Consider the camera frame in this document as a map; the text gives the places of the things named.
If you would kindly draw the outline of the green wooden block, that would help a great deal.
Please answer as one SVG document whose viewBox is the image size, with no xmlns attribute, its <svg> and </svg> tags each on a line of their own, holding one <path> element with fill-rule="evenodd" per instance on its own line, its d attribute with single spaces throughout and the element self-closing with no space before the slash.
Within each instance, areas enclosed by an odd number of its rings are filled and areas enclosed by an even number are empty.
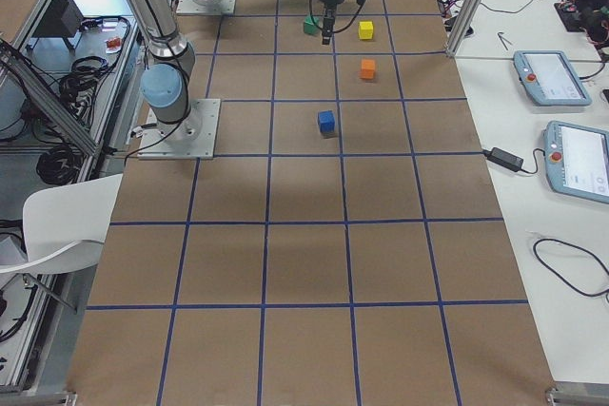
<svg viewBox="0 0 609 406">
<path fill-rule="evenodd" d="M 321 32 L 321 26 L 319 23 L 319 18 L 313 15 L 307 15 L 307 17 L 303 21 L 303 31 L 304 34 L 310 36 L 316 36 Z"/>
</svg>

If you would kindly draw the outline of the yellow wooden block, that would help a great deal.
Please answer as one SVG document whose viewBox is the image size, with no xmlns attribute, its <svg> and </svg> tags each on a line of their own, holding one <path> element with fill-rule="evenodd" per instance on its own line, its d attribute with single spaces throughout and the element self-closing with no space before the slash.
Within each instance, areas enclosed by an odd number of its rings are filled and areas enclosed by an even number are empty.
<svg viewBox="0 0 609 406">
<path fill-rule="evenodd" d="M 370 41 L 374 38 L 374 23 L 372 21 L 360 21 L 358 25 L 358 37 L 362 41 Z"/>
</svg>

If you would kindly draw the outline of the orange wooden block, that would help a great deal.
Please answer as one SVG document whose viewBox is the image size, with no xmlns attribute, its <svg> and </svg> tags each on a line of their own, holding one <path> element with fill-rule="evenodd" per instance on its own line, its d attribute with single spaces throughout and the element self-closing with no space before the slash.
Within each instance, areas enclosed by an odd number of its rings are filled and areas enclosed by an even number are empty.
<svg viewBox="0 0 609 406">
<path fill-rule="evenodd" d="M 373 81 L 376 77 L 376 61 L 374 59 L 362 59 L 360 62 L 360 78 L 365 81 Z"/>
</svg>

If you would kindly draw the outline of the blue wooden block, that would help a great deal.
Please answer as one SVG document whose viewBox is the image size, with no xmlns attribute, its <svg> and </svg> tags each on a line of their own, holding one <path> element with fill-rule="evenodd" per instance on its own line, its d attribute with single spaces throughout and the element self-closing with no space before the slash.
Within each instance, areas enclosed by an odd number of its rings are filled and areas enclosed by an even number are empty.
<svg viewBox="0 0 609 406">
<path fill-rule="evenodd" d="M 317 123 L 322 135 L 326 136 L 335 132 L 336 121 L 332 110 L 319 111 L 317 114 Z"/>
</svg>

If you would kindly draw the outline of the allen key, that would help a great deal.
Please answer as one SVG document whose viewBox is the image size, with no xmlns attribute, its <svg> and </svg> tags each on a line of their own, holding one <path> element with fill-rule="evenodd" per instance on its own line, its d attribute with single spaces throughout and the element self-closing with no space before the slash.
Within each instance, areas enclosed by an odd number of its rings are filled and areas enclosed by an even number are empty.
<svg viewBox="0 0 609 406">
<path fill-rule="evenodd" d="M 511 45 L 511 42 L 504 36 L 504 33 L 502 31 L 499 31 L 497 35 L 503 48 L 505 50 L 509 50 L 509 45 Z"/>
</svg>

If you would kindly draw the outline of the red snack packet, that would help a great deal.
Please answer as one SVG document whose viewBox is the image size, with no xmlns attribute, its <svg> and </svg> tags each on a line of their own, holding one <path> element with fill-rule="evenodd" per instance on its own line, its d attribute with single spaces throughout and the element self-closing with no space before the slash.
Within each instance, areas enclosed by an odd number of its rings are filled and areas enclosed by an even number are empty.
<svg viewBox="0 0 609 406">
<path fill-rule="evenodd" d="M 106 54 L 118 53 L 122 48 L 122 38 L 112 37 L 106 41 Z"/>
</svg>

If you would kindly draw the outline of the far teach pendant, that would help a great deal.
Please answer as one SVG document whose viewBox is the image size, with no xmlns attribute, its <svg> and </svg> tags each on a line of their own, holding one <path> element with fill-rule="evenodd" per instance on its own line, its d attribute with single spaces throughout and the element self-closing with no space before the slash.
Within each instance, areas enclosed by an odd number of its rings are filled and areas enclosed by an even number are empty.
<svg viewBox="0 0 609 406">
<path fill-rule="evenodd" d="M 519 80 L 537 106 L 590 106 L 592 98 L 560 50 L 518 50 L 513 64 Z"/>
</svg>

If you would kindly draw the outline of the teach pendant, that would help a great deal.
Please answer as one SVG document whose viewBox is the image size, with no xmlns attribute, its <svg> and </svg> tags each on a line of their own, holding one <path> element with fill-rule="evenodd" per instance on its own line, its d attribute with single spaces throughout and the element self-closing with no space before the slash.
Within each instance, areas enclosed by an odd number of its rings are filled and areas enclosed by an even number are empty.
<svg viewBox="0 0 609 406">
<path fill-rule="evenodd" d="M 546 179 L 553 191 L 608 203 L 608 132 L 551 121 L 543 132 Z"/>
<path fill-rule="evenodd" d="M 519 80 L 537 106 L 590 106 L 592 98 L 560 50 L 518 50 L 513 64 Z"/>
</svg>

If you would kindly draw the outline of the black power adapter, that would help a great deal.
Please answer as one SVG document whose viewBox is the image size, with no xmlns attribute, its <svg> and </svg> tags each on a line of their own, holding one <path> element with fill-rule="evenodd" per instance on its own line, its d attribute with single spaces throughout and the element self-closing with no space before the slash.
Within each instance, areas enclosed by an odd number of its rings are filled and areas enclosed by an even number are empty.
<svg viewBox="0 0 609 406">
<path fill-rule="evenodd" d="M 513 172 L 519 172 L 522 170 L 523 158 L 501 148 L 493 147 L 492 149 L 484 149 L 482 154 L 487 161 L 497 164 L 505 169 Z"/>
</svg>

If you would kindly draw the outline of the near teach pendant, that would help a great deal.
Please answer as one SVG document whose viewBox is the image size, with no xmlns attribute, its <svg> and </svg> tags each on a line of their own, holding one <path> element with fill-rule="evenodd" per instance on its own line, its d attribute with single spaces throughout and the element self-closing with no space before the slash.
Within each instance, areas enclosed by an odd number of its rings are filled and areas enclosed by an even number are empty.
<svg viewBox="0 0 609 406">
<path fill-rule="evenodd" d="M 553 191 L 608 203 L 608 132 L 551 121 L 543 132 L 546 179 Z"/>
</svg>

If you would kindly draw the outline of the white chair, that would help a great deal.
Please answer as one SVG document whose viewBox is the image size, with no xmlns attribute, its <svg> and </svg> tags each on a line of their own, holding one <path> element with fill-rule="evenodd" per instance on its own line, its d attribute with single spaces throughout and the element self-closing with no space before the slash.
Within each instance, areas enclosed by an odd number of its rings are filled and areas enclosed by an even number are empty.
<svg viewBox="0 0 609 406">
<path fill-rule="evenodd" d="M 64 274 L 97 264 L 123 176 L 48 188 L 23 206 L 25 254 L 1 243 L 1 273 Z"/>
</svg>

